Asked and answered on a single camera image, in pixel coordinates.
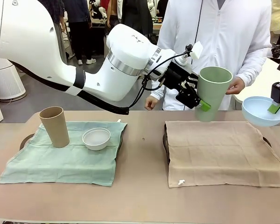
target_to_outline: black tray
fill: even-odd
[[[164,126],[164,135],[163,135],[163,145],[164,145],[164,149],[165,149],[165,152],[166,152],[166,156],[167,156],[167,163],[169,165],[170,163],[170,154],[169,154],[169,144],[168,144],[168,135],[167,135],[167,127],[166,127],[166,124]],[[272,147],[271,143],[269,142],[268,139],[266,139],[265,137],[262,137],[263,140],[270,146]]]

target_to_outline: white bowl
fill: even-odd
[[[280,123],[280,109],[276,114],[268,111],[273,100],[267,97],[249,97],[243,101],[242,113],[253,125],[274,126]]]
[[[82,141],[84,145],[94,151],[101,150],[108,146],[111,133],[105,128],[93,128],[84,133]]]

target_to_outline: green cup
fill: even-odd
[[[195,116],[199,121],[210,122],[215,119],[231,81],[232,74],[226,69],[220,67],[201,69],[198,78],[197,94],[211,108],[208,111],[195,108]]]

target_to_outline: green towel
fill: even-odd
[[[120,136],[126,124],[66,122],[66,125],[69,145],[54,148],[41,124],[31,141],[7,162],[0,183],[60,182],[111,186]],[[83,134],[96,127],[106,128],[111,133],[110,143],[100,151],[89,150],[82,142]]]

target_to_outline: small white tag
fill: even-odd
[[[181,184],[184,184],[185,183],[185,180],[179,180],[178,181],[178,185],[181,185]]]

